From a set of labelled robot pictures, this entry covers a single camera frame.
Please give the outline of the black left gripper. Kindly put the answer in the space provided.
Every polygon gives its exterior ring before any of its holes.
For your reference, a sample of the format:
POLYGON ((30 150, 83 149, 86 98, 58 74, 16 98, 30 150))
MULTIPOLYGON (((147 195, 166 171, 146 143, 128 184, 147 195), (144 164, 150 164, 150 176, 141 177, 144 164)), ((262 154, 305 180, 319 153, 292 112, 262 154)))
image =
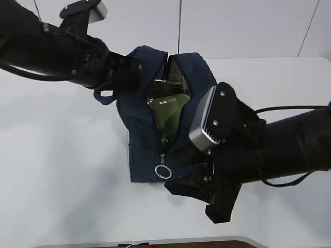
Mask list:
POLYGON ((96 91, 139 87, 140 76, 136 73, 142 70, 142 62, 132 56, 110 52, 103 41, 87 34, 86 25, 76 27, 62 23, 57 27, 43 23, 42 31, 42 81, 69 81, 96 87, 96 91), (105 75, 112 76, 102 82, 105 75))

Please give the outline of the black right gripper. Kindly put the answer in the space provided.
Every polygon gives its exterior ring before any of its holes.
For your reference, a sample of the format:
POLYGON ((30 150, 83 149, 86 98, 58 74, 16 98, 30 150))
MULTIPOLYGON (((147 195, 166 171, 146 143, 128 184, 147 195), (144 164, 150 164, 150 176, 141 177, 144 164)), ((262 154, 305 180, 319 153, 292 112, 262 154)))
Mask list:
POLYGON ((178 151, 180 166, 196 165, 189 173, 164 183, 173 195, 194 198, 207 203, 205 214, 213 223, 227 223, 242 184, 243 157, 261 144, 265 127, 255 111, 234 100, 213 100, 207 121, 208 131, 220 144, 202 152, 196 147, 178 151))

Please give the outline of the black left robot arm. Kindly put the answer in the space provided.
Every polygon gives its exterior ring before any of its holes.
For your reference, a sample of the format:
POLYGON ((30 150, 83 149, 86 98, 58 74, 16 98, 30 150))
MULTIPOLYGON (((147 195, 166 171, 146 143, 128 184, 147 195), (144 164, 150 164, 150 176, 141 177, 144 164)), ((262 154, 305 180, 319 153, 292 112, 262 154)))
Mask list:
POLYGON ((111 52, 88 25, 104 20, 102 1, 77 1, 59 14, 60 26, 41 21, 16 1, 1 1, 1 68, 39 81, 68 81, 91 90, 135 89, 142 63, 111 52))

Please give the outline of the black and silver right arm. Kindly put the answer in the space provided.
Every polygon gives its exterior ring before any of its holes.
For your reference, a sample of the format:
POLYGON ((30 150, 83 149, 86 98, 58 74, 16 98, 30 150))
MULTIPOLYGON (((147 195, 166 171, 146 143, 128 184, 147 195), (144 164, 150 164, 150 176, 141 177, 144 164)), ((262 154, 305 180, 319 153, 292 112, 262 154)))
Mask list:
POLYGON ((266 123, 242 102, 234 111, 228 137, 209 151, 206 164, 165 183, 173 195, 206 202, 215 223, 229 222, 243 184, 297 175, 289 186, 317 171, 330 170, 330 106, 266 123))

